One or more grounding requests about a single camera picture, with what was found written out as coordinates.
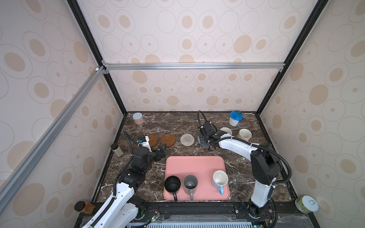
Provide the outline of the brown wooden coaster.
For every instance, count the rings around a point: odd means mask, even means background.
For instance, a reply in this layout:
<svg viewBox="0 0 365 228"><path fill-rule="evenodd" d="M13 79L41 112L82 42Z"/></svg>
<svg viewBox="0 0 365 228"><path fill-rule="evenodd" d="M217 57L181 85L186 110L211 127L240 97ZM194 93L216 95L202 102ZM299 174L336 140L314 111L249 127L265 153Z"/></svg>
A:
<svg viewBox="0 0 365 228"><path fill-rule="evenodd" d="M176 143L176 138L172 134L165 134L161 138L161 144L166 144L167 147L171 147Z"/></svg>
<svg viewBox="0 0 365 228"><path fill-rule="evenodd" d="M151 148L155 147L158 144L158 137L156 135L148 135L149 145Z"/></svg>

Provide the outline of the brown wooden coaster front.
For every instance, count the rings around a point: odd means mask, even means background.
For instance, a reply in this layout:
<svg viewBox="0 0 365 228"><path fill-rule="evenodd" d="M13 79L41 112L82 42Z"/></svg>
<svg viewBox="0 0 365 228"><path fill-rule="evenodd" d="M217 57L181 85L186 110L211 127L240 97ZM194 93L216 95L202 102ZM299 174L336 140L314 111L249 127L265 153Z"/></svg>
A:
<svg viewBox="0 0 365 228"><path fill-rule="evenodd" d="M176 138L172 134L165 134L161 138L161 144L166 144L167 147L171 147L176 143Z"/></svg>

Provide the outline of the green mug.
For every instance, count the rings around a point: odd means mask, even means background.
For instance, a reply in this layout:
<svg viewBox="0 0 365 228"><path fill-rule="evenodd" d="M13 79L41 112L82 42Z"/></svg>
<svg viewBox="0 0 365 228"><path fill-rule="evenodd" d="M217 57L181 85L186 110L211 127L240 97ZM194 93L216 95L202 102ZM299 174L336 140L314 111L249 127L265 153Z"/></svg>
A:
<svg viewBox="0 0 365 228"><path fill-rule="evenodd" d="M222 127L220 130L226 132L227 134L232 135L232 130L228 127Z"/></svg>

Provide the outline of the multicolour woven coaster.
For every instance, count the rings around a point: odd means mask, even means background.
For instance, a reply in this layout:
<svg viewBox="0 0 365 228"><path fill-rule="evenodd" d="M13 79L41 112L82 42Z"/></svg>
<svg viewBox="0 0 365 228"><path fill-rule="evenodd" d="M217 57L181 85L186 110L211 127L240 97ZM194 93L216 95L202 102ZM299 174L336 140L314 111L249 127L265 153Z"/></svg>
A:
<svg viewBox="0 0 365 228"><path fill-rule="evenodd" d="M180 142L184 146L191 146L194 144L195 139L191 134L184 134L181 136Z"/></svg>

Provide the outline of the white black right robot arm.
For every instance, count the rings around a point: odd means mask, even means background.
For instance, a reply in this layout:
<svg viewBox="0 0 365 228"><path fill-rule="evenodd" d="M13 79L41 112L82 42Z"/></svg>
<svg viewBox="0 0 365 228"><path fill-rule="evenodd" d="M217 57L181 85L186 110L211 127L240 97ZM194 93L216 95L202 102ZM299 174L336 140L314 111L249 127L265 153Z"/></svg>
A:
<svg viewBox="0 0 365 228"><path fill-rule="evenodd" d="M209 148L220 147L232 151L251 162L255 186L246 208L252 218L260 218L276 185L290 181L292 170L289 163L269 143L248 142L218 130L200 110L197 112L197 120L200 143Z"/></svg>

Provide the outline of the pink plastic tray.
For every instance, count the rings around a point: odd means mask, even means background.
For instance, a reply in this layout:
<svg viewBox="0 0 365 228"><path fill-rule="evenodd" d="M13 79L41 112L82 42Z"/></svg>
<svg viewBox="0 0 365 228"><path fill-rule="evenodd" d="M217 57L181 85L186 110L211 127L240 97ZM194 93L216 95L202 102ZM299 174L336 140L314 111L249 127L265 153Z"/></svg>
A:
<svg viewBox="0 0 365 228"><path fill-rule="evenodd" d="M165 178L177 177L177 193L164 189L166 200L227 200L230 198L225 162L219 156L170 156L166 160Z"/></svg>

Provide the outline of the white cup blue lid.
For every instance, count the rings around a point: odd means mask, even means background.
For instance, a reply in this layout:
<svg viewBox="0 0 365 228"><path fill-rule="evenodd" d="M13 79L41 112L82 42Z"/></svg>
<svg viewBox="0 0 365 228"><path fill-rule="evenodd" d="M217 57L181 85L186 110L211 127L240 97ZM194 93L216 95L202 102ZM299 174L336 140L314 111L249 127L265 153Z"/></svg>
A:
<svg viewBox="0 0 365 228"><path fill-rule="evenodd" d="M239 110L235 110L230 112L229 124L231 126L237 126L238 123L242 120L243 114Z"/></svg>

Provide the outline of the black mug front left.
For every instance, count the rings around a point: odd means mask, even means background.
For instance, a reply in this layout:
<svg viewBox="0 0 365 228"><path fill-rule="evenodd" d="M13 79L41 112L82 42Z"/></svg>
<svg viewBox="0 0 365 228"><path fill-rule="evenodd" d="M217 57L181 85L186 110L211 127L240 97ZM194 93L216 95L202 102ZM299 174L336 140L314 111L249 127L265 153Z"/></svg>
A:
<svg viewBox="0 0 365 228"><path fill-rule="evenodd" d="M168 193L171 193L174 197L174 201L177 202L177 193L180 190L181 181L177 176L169 176L164 181L164 188Z"/></svg>

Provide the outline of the pink jar grey lid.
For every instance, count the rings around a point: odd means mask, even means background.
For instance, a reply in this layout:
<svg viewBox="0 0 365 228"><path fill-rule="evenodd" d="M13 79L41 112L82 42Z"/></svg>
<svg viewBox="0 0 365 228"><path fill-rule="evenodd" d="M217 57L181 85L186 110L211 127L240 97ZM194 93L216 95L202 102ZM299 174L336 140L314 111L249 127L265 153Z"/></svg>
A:
<svg viewBox="0 0 365 228"><path fill-rule="evenodd" d="M136 125L141 125L144 123L144 117L143 114L138 112L138 113L134 113L133 116L133 121Z"/></svg>

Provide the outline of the grey mug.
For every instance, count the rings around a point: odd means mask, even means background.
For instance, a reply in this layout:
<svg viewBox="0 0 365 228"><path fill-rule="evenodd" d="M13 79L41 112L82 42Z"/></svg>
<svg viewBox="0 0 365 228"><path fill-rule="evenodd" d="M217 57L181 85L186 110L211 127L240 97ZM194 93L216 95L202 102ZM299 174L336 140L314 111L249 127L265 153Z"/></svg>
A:
<svg viewBox="0 0 365 228"><path fill-rule="evenodd" d="M196 176L189 174L183 180L184 192L189 196L190 200L194 200L194 193L197 190L198 179Z"/></svg>

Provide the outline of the small bottle black cap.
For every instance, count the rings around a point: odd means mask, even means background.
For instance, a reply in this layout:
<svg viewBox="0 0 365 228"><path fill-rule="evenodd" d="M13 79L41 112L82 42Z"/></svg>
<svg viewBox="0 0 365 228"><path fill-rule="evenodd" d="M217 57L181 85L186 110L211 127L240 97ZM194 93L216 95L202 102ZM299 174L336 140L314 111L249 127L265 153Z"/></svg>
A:
<svg viewBox="0 0 365 228"><path fill-rule="evenodd" d="M123 150L119 147L117 143L113 143L110 148L118 158L124 154Z"/></svg>

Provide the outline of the green can white lid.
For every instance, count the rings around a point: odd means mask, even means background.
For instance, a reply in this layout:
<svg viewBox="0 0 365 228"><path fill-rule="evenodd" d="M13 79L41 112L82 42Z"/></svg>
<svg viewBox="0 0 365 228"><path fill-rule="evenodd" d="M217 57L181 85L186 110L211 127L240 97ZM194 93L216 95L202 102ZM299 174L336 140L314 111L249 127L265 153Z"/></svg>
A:
<svg viewBox="0 0 365 228"><path fill-rule="evenodd" d="M317 212L319 210L318 202L311 196L305 195L295 200L297 209L305 214Z"/></svg>

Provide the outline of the blue handled white mug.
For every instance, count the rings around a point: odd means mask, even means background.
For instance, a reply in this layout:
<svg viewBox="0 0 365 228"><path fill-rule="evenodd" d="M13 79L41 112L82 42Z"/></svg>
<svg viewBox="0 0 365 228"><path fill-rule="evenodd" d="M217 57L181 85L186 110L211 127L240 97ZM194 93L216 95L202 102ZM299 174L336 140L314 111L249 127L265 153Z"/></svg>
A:
<svg viewBox="0 0 365 228"><path fill-rule="evenodd" d="M224 186L227 185L229 181L228 175L226 174L226 172L218 170L215 171L213 174L213 186L218 190L220 195L224 194Z"/></svg>

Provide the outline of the silver aluminium frame bar rear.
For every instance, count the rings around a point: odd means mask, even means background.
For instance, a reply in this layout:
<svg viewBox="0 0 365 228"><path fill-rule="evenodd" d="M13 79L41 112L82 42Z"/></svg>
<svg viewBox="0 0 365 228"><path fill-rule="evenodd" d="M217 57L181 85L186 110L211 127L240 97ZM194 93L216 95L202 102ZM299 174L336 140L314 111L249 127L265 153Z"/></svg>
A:
<svg viewBox="0 0 365 228"><path fill-rule="evenodd" d="M213 69L283 69L284 62L222 62L222 63L105 63L96 71L110 70L213 70Z"/></svg>

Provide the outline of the silver aluminium frame bar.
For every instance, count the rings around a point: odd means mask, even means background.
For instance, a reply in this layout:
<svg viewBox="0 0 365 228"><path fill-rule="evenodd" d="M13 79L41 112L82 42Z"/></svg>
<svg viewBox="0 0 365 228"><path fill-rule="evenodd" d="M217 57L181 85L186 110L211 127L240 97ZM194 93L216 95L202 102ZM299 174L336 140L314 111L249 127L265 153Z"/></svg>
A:
<svg viewBox="0 0 365 228"><path fill-rule="evenodd" d="M1 213L4 212L11 200L15 197L16 193L55 141L60 131L76 112L76 109L83 102L96 81L103 75L105 69L105 66L99 66L98 70L93 72L5 182L1 189Z"/></svg>
<svg viewBox="0 0 365 228"><path fill-rule="evenodd" d="M283 69L284 62L222 62L222 63L105 63L96 71L110 70L213 70L213 69Z"/></svg>

